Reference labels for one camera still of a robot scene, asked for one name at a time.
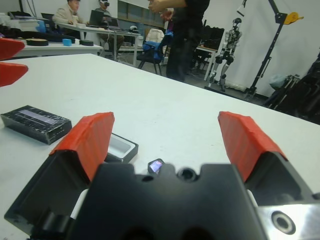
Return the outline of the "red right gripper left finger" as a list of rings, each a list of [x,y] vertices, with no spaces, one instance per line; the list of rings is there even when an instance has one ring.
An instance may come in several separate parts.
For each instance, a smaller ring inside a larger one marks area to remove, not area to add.
[[[4,219],[29,236],[65,236],[80,194],[108,154],[112,112],[84,116],[51,151]]]

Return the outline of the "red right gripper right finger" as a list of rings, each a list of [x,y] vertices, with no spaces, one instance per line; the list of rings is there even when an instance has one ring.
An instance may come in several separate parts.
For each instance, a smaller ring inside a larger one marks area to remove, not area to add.
[[[319,204],[319,193],[251,117],[221,111],[218,122],[228,159],[258,206]]]

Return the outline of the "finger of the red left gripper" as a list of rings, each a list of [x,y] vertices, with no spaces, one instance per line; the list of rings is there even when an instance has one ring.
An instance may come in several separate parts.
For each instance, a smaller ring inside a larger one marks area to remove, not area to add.
[[[17,63],[0,63],[0,87],[12,85],[18,81],[29,68],[24,64]]]
[[[6,60],[12,58],[14,55],[19,53],[25,44],[20,40],[15,40],[11,38],[1,38],[0,39],[0,60]]]

